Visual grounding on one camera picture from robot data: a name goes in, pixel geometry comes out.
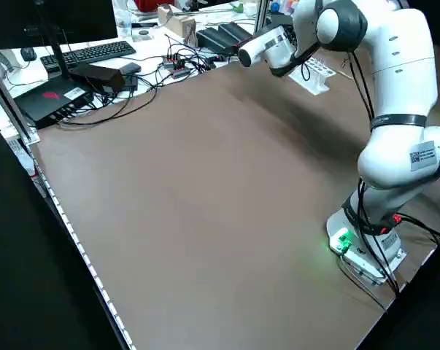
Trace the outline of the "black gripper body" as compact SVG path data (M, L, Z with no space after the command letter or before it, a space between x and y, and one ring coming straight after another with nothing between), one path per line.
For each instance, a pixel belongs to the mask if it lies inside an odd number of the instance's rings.
M287 37L288 41L291 43L293 47L298 46L296 33L294 31L294 28L292 25L283 25L283 29L285 31L285 36Z

